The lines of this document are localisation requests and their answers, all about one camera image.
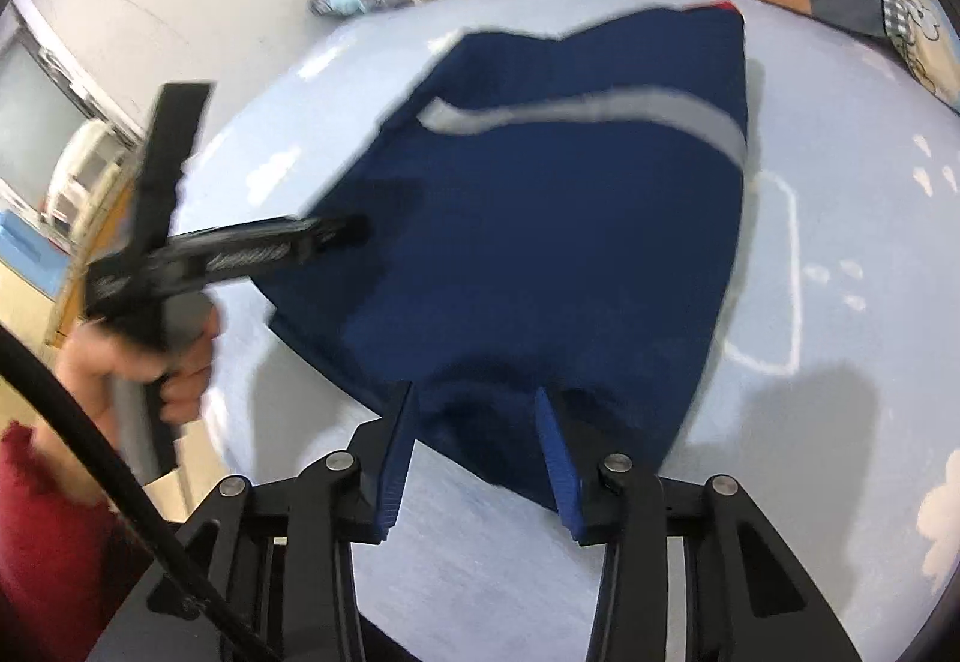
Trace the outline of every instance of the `hand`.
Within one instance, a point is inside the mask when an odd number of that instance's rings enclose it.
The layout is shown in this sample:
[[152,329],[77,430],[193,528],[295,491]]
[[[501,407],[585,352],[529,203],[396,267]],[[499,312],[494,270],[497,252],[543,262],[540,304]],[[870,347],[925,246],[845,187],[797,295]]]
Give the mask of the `hand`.
[[[140,347],[102,323],[83,323],[67,338],[54,374],[107,441],[117,448],[117,420],[109,377],[117,375],[148,384],[170,373],[160,390],[165,401],[160,418],[168,424],[186,424],[200,416],[200,397],[212,372],[213,339],[219,333],[220,318],[213,309],[202,335],[179,357],[170,357]],[[100,486],[45,421],[40,420],[34,428],[32,446],[67,497],[83,504],[102,501]]]

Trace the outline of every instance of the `black cable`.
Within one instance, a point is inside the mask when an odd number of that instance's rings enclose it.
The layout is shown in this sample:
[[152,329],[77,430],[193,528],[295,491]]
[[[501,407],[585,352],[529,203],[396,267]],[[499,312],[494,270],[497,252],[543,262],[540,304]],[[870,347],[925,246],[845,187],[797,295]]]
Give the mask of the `black cable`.
[[21,393],[100,483],[107,497],[166,570],[248,662],[280,659],[230,609],[176,540],[123,460],[43,363],[0,326],[0,376]]

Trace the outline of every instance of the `blue garment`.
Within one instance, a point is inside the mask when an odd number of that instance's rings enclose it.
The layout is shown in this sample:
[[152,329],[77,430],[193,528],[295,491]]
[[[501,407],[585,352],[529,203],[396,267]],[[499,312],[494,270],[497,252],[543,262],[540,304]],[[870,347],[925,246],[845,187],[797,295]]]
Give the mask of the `blue garment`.
[[545,384],[656,466],[730,278],[746,128],[732,8],[467,35],[311,211],[373,238],[256,280],[271,326],[374,411],[414,382],[420,440],[546,507]]

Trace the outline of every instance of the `black handle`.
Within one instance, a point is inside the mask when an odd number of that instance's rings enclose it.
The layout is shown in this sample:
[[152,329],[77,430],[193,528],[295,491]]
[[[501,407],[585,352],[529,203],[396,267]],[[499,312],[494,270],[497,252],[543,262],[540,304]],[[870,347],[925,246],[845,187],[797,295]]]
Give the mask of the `black handle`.
[[[167,299],[155,314],[162,321],[162,349],[176,355],[192,344],[202,333],[212,307],[213,302],[196,291]],[[175,443],[179,427],[160,420],[163,408],[160,387],[164,380],[144,385],[117,377],[112,379],[120,450],[141,485],[176,469]]]

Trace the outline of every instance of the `gray stripe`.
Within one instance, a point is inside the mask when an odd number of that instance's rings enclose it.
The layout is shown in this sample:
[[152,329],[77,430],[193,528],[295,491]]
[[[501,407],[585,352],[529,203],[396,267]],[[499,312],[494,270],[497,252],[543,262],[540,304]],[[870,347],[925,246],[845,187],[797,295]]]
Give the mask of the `gray stripe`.
[[689,93],[665,88],[616,88],[539,104],[496,109],[458,109],[434,99],[419,114],[428,131],[475,136],[516,123],[606,123],[644,120],[676,128],[723,152],[740,169],[747,140],[733,117]]

